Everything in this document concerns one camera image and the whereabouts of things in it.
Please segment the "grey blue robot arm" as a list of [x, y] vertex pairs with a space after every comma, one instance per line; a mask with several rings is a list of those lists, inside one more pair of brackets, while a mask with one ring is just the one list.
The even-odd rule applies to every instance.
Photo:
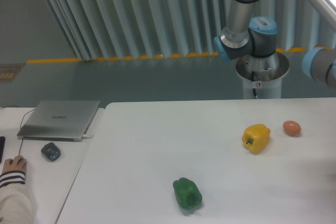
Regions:
[[[257, 90], [270, 85], [281, 89], [281, 80], [289, 69], [288, 59], [276, 52], [277, 24], [268, 17], [253, 17], [259, 0], [231, 0], [226, 26], [214, 38], [223, 61], [237, 59], [236, 71], [247, 81], [247, 90], [257, 97]], [[308, 0], [335, 27], [335, 0]]]

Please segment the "striped cream sleeve forearm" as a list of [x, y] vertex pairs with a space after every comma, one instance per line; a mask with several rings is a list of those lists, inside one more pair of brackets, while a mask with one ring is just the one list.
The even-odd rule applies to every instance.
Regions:
[[34, 223], [34, 208], [25, 173], [1, 174], [1, 223]]

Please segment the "person's hand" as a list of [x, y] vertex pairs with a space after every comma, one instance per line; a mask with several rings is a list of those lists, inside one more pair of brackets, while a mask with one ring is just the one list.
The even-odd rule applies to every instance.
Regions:
[[26, 173], [26, 171], [27, 171], [27, 159], [19, 155], [14, 157], [13, 159], [8, 158], [5, 160], [2, 174], [11, 172]]

